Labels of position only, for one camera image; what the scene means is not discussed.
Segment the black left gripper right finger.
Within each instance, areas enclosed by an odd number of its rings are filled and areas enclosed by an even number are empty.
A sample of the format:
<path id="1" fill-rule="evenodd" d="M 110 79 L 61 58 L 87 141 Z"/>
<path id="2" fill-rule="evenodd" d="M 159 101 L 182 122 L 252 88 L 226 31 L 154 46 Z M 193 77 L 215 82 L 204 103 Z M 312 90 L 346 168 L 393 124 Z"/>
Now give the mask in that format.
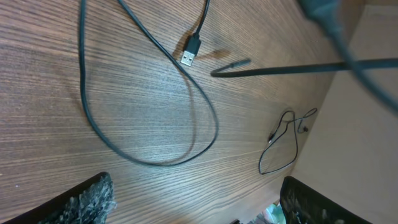
<path id="1" fill-rule="evenodd" d="M 292 176 L 284 178 L 280 204 L 287 224 L 371 224 Z"/>

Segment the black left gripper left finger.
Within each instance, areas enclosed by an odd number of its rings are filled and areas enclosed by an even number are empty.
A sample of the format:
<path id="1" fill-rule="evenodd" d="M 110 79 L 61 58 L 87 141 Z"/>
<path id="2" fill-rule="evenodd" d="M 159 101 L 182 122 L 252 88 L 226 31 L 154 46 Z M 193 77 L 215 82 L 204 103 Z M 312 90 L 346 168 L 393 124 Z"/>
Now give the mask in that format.
<path id="1" fill-rule="evenodd" d="M 105 223 L 116 208 L 114 185 L 108 172 L 100 172 L 8 224 L 94 224 Z"/>

